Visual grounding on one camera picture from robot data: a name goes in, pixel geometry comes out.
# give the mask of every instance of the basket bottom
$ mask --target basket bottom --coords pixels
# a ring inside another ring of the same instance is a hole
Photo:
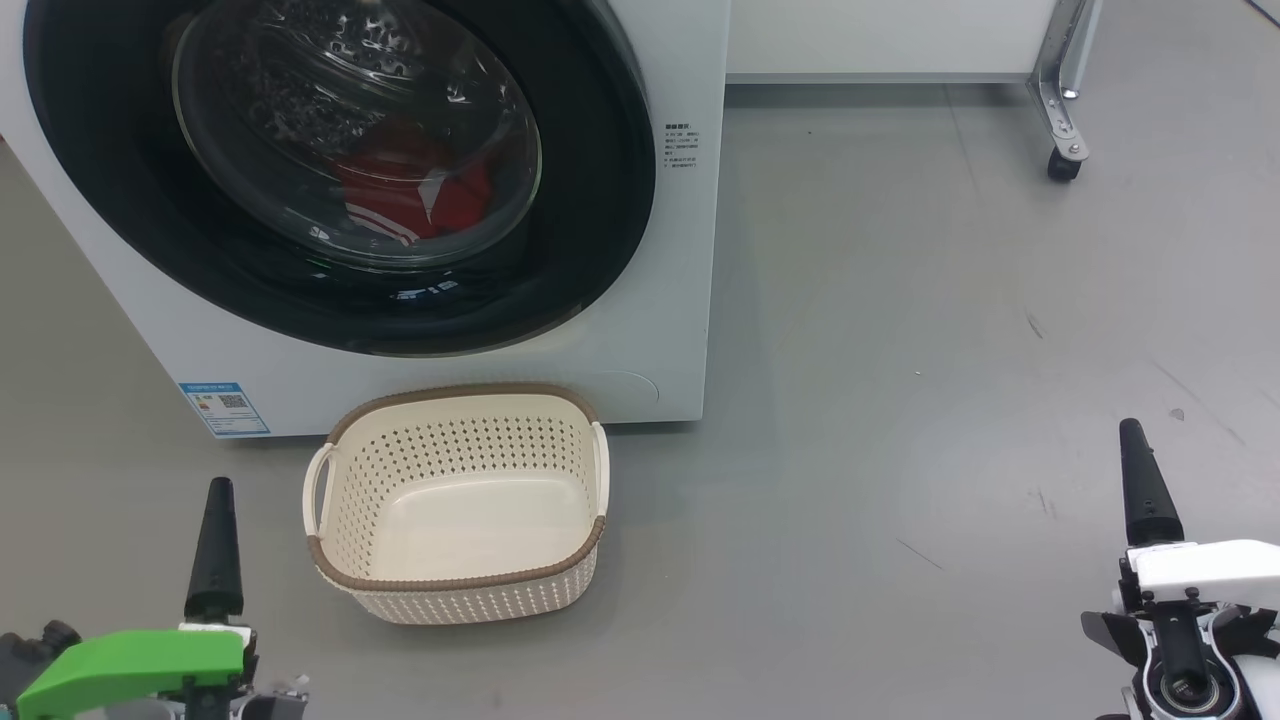
[[[591,533],[582,484],[558,473],[484,473],[408,483],[388,500],[371,578],[483,578],[561,562]]]

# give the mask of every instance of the washing machine door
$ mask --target washing machine door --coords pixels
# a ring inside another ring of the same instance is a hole
[[[31,0],[77,188],[191,292],[378,355],[573,316],[653,205],[639,68],[586,0]]]

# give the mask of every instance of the black cable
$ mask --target black cable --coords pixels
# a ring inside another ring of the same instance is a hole
[[[1248,4],[1251,8],[1253,8],[1254,10],[1257,10],[1258,14],[1261,14],[1263,18],[1271,20],[1271,24],[1280,27],[1280,20],[1277,20],[1276,17],[1272,15],[1271,13],[1263,10],[1262,5],[1258,5],[1257,3],[1254,3],[1254,0],[1244,0],[1244,3]]]

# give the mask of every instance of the gray floor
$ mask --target gray floor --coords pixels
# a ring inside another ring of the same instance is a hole
[[[1018,88],[735,90],[707,420],[616,433],[595,585],[494,626],[329,588],[314,443],[214,442],[0,150],[0,628],[174,623],[228,474],[264,676],[308,673],[314,717],[1119,710],[1076,620],[1123,550],[1116,423],[1197,539],[1280,542],[1280,31],[1124,0],[1094,53],[1073,186]]]

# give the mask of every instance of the blue and white sticker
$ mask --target blue and white sticker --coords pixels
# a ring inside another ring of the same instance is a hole
[[[178,387],[216,437],[269,436],[239,383],[179,383]]]

